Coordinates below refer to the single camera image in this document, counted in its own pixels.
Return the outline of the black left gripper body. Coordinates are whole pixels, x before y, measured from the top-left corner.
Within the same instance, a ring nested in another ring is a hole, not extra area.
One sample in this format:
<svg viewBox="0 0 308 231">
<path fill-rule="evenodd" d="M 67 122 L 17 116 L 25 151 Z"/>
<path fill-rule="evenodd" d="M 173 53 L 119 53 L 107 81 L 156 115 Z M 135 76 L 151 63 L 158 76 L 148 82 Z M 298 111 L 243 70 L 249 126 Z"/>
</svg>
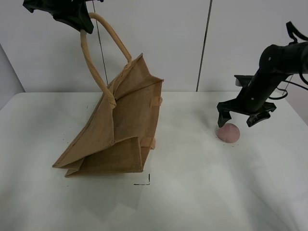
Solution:
<svg viewBox="0 0 308 231">
<path fill-rule="evenodd" d="M 67 24 L 77 31 L 91 34 L 93 24 L 86 6 L 88 0 L 24 0 L 23 6 L 33 13 L 35 10 L 48 12 L 53 19 Z"/>
</svg>

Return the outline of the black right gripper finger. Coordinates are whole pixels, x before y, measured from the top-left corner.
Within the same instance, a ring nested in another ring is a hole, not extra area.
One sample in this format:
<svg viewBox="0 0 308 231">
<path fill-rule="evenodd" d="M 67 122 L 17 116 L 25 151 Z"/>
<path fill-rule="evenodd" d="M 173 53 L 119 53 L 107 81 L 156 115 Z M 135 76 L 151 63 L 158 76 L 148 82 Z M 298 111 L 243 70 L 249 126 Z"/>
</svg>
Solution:
<svg viewBox="0 0 308 231">
<path fill-rule="evenodd" d="M 270 118 L 270 113 L 265 111 L 265 112 L 261 112 L 261 113 L 258 113 L 258 114 L 255 114 L 255 115 L 250 115 L 249 118 L 247 119 L 247 125 L 248 127 L 252 127 L 254 126 L 255 124 L 263 121 L 263 120 L 266 120 L 266 119 L 269 119 Z"/>
<path fill-rule="evenodd" d="M 223 127 L 229 120 L 231 120 L 231 115 L 229 111 L 219 110 L 218 111 L 218 126 Z"/>
</svg>

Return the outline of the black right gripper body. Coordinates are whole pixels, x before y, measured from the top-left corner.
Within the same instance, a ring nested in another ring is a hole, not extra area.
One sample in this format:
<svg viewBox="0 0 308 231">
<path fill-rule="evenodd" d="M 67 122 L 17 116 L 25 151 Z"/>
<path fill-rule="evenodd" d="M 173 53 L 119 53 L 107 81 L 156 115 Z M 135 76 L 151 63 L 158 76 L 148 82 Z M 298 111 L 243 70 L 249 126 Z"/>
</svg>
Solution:
<svg viewBox="0 0 308 231">
<path fill-rule="evenodd" d="M 219 102 L 218 112 L 225 116 L 230 112 L 244 115 L 256 115 L 262 112 L 274 112 L 276 106 L 266 100 L 276 88 L 276 74 L 258 70 L 255 75 L 235 75 L 236 85 L 241 87 L 234 99 Z"/>
</svg>

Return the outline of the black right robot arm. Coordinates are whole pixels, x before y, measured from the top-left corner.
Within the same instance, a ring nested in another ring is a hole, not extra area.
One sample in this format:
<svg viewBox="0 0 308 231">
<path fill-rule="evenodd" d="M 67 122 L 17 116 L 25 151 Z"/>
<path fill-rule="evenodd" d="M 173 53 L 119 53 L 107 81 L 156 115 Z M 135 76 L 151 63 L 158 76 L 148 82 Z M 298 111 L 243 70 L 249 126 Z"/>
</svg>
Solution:
<svg viewBox="0 0 308 231">
<path fill-rule="evenodd" d="M 276 110 L 274 103 L 267 102 L 279 84 L 294 74 L 308 73 L 308 43 L 287 46 L 270 45 L 262 53 L 259 68 L 253 76 L 235 75 L 241 91 L 234 99 L 219 102 L 218 126 L 223 127 L 231 120 L 230 112 L 247 115 L 247 125 L 270 118 Z"/>
</svg>

